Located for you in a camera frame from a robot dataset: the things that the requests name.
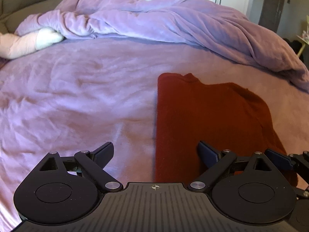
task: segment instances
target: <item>wall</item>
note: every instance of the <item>wall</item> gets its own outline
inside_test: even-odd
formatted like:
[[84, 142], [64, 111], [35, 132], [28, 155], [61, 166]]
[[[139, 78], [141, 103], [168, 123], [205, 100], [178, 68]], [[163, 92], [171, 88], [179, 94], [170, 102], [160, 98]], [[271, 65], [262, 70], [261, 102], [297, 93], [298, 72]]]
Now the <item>wall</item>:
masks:
[[256, 24], [259, 23], [264, 0], [253, 0], [248, 19]]
[[[309, 15], [309, 0], [290, 0], [290, 4], [285, 0], [277, 34], [291, 41], [297, 39], [296, 35], [307, 30], [306, 15]], [[306, 46], [303, 56], [305, 65], [309, 67], [309, 46]]]

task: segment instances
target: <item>white sock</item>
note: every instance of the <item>white sock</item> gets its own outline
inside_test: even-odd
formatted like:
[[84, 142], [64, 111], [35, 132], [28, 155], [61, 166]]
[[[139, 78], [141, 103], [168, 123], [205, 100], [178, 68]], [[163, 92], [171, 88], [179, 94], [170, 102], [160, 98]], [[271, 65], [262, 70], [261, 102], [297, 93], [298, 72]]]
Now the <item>white sock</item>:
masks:
[[42, 28], [38, 32], [36, 50], [42, 50], [55, 43], [61, 42], [64, 36], [52, 28]]

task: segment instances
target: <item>folded red sweater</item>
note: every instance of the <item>folded red sweater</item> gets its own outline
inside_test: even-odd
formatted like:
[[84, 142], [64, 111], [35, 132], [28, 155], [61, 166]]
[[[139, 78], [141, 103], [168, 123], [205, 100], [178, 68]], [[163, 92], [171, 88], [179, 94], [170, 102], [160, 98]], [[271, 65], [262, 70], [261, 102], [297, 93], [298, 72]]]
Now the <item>folded red sweater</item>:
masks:
[[[251, 156], [267, 148], [286, 154], [267, 104], [234, 83], [205, 85], [192, 74], [158, 78], [156, 182], [188, 184], [205, 171], [197, 144]], [[296, 174], [287, 174], [297, 185]]]

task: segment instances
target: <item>silver screw head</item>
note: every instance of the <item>silver screw head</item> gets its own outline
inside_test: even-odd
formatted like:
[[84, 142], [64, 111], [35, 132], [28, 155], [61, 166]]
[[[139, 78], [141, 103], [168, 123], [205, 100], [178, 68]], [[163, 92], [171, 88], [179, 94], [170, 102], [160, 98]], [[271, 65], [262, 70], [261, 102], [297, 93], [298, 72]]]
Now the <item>silver screw head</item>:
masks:
[[194, 181], [190, 184], [190, 186], [194, 189], [202, 189], [204, 188], [206, 185], [204, 182], [201, 181]]
[[105, 187], [108, 188], [108, 189], [116, 189], [116, 188], [120, 187], [120, 183], [116, 182], [116, 181], [110, 181], [110, 182], [105, 184]]

